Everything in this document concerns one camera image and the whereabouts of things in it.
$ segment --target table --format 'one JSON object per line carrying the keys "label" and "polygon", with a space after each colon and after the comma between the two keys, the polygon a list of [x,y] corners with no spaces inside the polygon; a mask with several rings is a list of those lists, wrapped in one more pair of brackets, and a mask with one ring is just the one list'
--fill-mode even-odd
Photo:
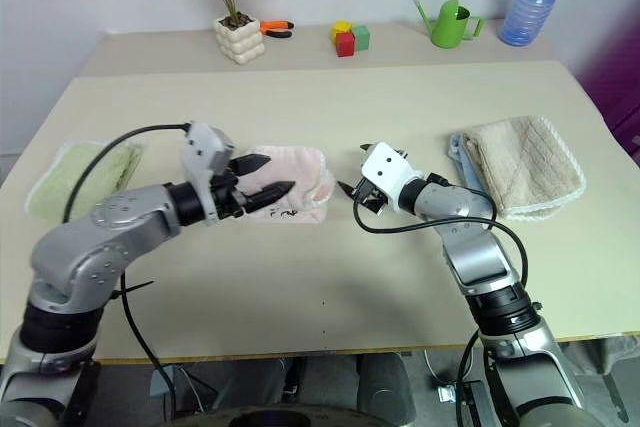
{"label": "table", "polygon": [[[457,181],[445,155],[450,133],[508,116],[545,115],[573,150],[588,187],[543,223],[508,223],[527,246],[528,291],[543,303],[560,339],[640,331],[640,170],[574,78],[553,60],[408,64],[260,70],[256,61],[253,70],[236,71],[227,62],[227,72],[123,68],[126,75],[115,75],[89,63],[0,190],[0,355],[21,321],[30,251],[51,228],[25,215],[23,202],[57,146],[190,119],[222,128],[238,152],[255,144],[317,147],[335,176],[349,182],[359,178],[358,145],[378,140],[406,149],[415,168]],[[153,133],[139,141],[147,149],[131,188],[182,180],[181,135]],[[366,220],[412,221],[391,212]],[[517,265],[515,249],[504,243]],[[130,303],[164,359],[451,346],[464,344],[475,329],[437,234],[367,234],[339,191],[323,224],[194,225],[127,273],[131,285],[156,281],[131,294]],[[96,356],[143,357],[119,303],[105,311]]]}

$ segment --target blue water bottle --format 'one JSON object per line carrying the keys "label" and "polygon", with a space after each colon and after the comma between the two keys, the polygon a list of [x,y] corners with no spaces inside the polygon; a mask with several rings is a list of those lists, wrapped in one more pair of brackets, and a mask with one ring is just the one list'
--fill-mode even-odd
{"label": "blue water bottle", "polygon": [[537,37],[556,0],[514,0],[504,19],[500,39],[509,45],[528,45]]}

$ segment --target orange-handled pliers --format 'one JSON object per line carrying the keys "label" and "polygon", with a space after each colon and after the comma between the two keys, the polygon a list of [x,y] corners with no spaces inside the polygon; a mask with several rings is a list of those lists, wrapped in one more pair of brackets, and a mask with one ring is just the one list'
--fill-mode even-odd
{"label": "orange-handled pliers", "polygon": [[262,32],[262,35],[268,35],[276,39],[287,39],[293,35],[290,30],[285,29],[293,29],[293,22],[289,22],[288,20],[274,20],[271,22],[263,20],[260,22],[260,32]]}

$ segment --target green block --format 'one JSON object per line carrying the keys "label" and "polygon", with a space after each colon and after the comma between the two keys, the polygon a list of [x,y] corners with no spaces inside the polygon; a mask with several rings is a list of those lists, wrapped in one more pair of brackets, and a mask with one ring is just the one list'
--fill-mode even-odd
{"label": "green block", "polygon": [[358,25],[351,28],[351,33],[356,38],[356,52],[359,50],[367,50],[369,48],[369,31],[364,25]]}

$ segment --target pink towel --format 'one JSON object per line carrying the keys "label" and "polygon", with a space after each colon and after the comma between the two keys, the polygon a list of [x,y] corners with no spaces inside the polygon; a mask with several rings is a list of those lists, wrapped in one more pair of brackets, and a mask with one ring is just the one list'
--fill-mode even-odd
{"label": "pink towel", "polygon": [[257,171],[239,178],[237,188],[254,194],[272,182],[292,180],[296,185],[275,204],[241,219],[266,222],[318,223],[327,215],[327,202],[335,179],[324,154],[312,147],[258,146],[247,154],[263,154],[271,160]]}

